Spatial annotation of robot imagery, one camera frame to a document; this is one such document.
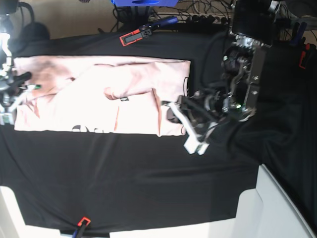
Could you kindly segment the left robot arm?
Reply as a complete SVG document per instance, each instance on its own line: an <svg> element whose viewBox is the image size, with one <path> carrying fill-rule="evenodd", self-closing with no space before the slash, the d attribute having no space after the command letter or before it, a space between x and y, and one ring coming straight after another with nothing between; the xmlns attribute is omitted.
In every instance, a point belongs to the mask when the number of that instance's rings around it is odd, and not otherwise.
<svg viewBox="0 0 317 238"><path fill-rule="evenodd" d="M167 120L211 130L229 119L246 121L256 112L265 47L273 41L278 0L237 0L226 36L235 39L223 53L219 82L204 85L196 96L168 103Z"/></svg>

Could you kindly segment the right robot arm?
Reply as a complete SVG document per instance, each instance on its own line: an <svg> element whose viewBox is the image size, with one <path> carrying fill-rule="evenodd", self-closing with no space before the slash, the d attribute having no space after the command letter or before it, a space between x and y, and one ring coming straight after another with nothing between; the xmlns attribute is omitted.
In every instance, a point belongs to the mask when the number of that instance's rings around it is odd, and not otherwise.
<svg viewBox="0 0 317 238"><path fill-rule="evenodd" d="M14 57L23 51L31 40L30 35L20 43L20 48L12 50L9 46L13 31L10 16L17 10L25 8L30 14L30 28L35 27L35 15L30 4L20 0L2 0L0 2L0 104L9 107L14 103L20 104L28 92L39 89L39 85L28 85L27 81L32 78L32 73L27 71L19 74L15 65Z"/></svg>

